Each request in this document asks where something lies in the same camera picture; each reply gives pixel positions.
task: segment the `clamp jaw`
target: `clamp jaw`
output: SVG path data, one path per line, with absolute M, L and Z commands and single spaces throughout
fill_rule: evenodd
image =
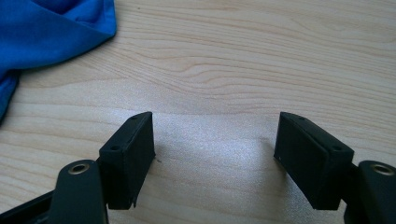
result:
M 56 188 L 0 215 L 8 223 L 108 223 L 109 209 L 136 206 L 155 157 L 152 113 L 133 116 L 100 148 L 97 161 L 75 161 L 58 175 Z
M 396 223 L 396 169 L 379 161 L 352 163 L 354 151 L 318 125 L 281 112 L 275 159 L 313 208 L 347 204 L 345 223 Z

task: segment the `light wooden surface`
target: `light wooden surface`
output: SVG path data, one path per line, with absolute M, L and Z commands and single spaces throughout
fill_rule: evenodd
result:
M 343 223 L 273 160 L 280 111 L 396 166 L 396 1 L 116 2 L 115 38 L 27 71 L 0 126 L 0 212 L 154 113 L 157 160 L 111 223 Z

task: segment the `screw hole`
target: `screw hole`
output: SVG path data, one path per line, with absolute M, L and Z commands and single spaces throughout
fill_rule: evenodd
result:
M 393 170 L 389 169 L 388 167 L 386 167 L 384 165 L 373 164 L 371 167 L 373 168 L 374 171 L 376 171 L 377 173 L 379 173 L 381 175 L 395 175 Z
M 77 164 L 69 169 L 70 175 L 79 175 L 86 172 L 90 168 L 88 163 Z
M 342 148 L 341 148 L 341 147 L 338 147 L 338 146 L 333 146 L 332 149 L 334 149 L 334 150 L 336 150 L 336 151 L 341 151 L 341 150 L 342 150 Z
M 112 151 L 117 151 L 117 150 L 120 149 L 120 147 L 119 147 L 119 146 L 114 146 L 114 147 L 111 147 L 110 149 L 111 149 Z

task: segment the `blue cloth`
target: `blue cloth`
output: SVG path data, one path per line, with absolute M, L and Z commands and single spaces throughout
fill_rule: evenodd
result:
M 0 118 L 19 71 L 67 60 L 115 33 L 113 0 L 0 0 Z

